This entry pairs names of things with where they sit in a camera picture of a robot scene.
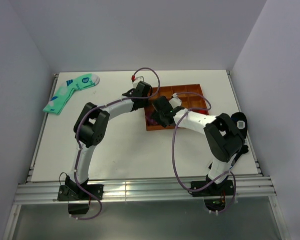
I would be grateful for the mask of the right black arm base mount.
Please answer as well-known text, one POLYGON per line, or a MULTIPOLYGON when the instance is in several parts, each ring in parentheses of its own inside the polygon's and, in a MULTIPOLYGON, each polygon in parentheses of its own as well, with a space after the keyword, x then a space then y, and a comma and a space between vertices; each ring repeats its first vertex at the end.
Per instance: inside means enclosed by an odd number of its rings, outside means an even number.
POLYGON ((193 197, 205 197, 205 207, 208 211, 220 213, 228 206, 235 203, 236 185, 232 180, 224 180, 220 184, 212 183, 207 188, 197 191, 199 188, 208 184, 207 180, 191 181, 188 193, 193 197))

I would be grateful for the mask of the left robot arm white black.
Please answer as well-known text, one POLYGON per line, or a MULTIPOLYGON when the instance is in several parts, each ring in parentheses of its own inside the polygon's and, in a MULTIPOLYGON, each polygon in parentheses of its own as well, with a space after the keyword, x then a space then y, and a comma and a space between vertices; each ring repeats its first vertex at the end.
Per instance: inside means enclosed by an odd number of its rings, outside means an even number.
POLYGON ((135 88, 121 95, 121 98, 104 106, 87 103, 74 126, 78 153, 73 168, 68 173, 65 186, 69 194, 81 200, 87 193, 89 166, 96 146, 103 140, 109 120, 130 113, 148 105, 148 94, 153 88, 146 82, 138 82, 135 88))

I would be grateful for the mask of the maroon purple orange sock pair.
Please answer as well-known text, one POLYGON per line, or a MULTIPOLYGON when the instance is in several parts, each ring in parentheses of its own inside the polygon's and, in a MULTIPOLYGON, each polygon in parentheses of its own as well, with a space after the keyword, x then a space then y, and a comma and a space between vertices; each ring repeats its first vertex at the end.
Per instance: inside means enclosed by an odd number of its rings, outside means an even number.
POLYGON ((158 125, 158 123, 156 122, 156 120, 152 119, 151 116, 149 115, 145 115, 146 121, 147 121, 147 125, 148 126, 156 126, 158 125))

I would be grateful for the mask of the rolled red sock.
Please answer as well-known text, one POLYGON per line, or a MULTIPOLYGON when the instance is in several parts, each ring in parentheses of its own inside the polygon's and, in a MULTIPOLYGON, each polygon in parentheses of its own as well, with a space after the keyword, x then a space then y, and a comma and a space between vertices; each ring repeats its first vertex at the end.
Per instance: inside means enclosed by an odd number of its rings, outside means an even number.
POLYGON ((199 113, 199 114, 203 114, 203 115, 209 115, 209 112, 208 112, 208 110, 207 109, 204 109, 204 108, 199 108, 199 107, 192 107, 192 108, 190 108, 190 110, 191 111, 193 111, 193 112, 197 112, 197 113, 199 113))

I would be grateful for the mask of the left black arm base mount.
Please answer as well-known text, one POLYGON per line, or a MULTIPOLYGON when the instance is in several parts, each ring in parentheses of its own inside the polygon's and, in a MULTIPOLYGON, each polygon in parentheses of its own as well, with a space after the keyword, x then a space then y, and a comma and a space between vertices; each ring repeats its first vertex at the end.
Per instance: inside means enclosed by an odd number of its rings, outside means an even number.
MULTIPOLYGON (((103 197, 103 184, 86 184, 83 188, 89 193, 96 196, 99 200, 103 197)), ((59 188, 57 201, 75 202, 91 201, 92 197, 85 191, 81 190, 76 184, 63 184, 59 188)), ((68 203, 68 212, 72 215, 85 215, 90 208, 89 203, 68 203)))

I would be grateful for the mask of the mint green sock pair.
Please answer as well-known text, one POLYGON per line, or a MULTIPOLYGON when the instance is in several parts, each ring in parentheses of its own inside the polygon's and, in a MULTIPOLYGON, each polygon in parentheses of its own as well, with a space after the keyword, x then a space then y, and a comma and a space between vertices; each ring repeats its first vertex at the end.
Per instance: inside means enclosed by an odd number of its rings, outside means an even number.
POLYGON ((77 78, 66 80, 49 100, 43 112, 59 115, 74 92, 89 89, 96 86, 99 82, 99 76, 94 73, 88 73, 77 78))

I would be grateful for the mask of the black blue sock pair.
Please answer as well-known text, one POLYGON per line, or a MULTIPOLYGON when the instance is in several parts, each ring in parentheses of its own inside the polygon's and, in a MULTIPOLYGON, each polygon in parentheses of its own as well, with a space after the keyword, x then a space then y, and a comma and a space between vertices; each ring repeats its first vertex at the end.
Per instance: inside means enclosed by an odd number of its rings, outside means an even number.
MULTIPOLYGON (((236 112, 231 116, 231 119, 236 124, 240 133, 244 137, 244 140, 246 140, 248 124, 247 124, 247 118, 246 118, 245 114, 242 112, 236 112)), ((241 147, 241 149, 238 152, 236 152, 235 155, 233 156, 230 168, 233 168, 236 165, 239 158, 248 152, 249 152, 248 145, 246 143, 244 143, 243 146, 241 147)))

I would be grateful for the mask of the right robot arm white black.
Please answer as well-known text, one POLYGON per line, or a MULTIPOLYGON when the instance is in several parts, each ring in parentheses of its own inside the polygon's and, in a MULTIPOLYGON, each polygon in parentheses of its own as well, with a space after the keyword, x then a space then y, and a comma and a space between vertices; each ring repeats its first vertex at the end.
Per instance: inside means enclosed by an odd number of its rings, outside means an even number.
POLYGON ((174 126, 172 137, 172 166, 176 178, 179 178, 175 164, 175 138, 179 128, 203 134, 206 137, 213 161, 206 176, 206 189, 212 195, 223 190, 231 168, 238 159, 248 153, 245 143, 247 137, 247 118, 244 113, 236 112, 229 116, 204 115, 196 112, 198 108, 184 108, 181 100, 173 97, 168 100, 161 96, 152 103, 154 112, 151 118, 162 127, 174 126))

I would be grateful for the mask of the aluminium table front rail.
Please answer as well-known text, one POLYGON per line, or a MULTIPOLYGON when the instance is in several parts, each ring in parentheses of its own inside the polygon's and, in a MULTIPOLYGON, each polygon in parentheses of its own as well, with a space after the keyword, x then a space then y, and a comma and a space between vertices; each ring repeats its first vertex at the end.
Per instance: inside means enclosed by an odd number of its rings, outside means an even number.
MULTIPOLYGON (((91 181, 92 184, 103 184, 103 203, 110 202, 142 202, 193 200, 175 178, 148 178, 130 180, 100 180, 91 181)), ((38 205, 58 204, 58 182, 30 182, 18 186, 13 204, 38 205)), ((266 176, 237 176, 236 196, 271 197, 276 192, 270 177, 266 176)))

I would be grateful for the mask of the orange compartment tray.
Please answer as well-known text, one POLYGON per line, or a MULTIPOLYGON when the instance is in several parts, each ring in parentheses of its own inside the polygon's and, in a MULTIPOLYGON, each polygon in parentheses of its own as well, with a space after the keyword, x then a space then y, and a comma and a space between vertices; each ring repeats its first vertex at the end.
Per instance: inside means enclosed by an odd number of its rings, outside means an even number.
MULTIPOLYGON (((149 105, 144 108, 145 115, 150 116, 154 112, 154 107, 152 103, 155 99, 161 96, 165 96, 168 100, 172 98, 174 93, 178 93, 178 97, 182 100, 182 107, 185 108, 205 108, 207 109, 207 102, 201 96, 203 96, 202 88, 200 84, 186 84, 186 85, 172 85, 172 86, 161 86, 158 94, 149 99, 149 105)), ((156 131, 156 130, 165 130, 165 129, 173 129, 174 126, 162 127, 161 125, 147 125, 146 123, 146 131, 156 131)))

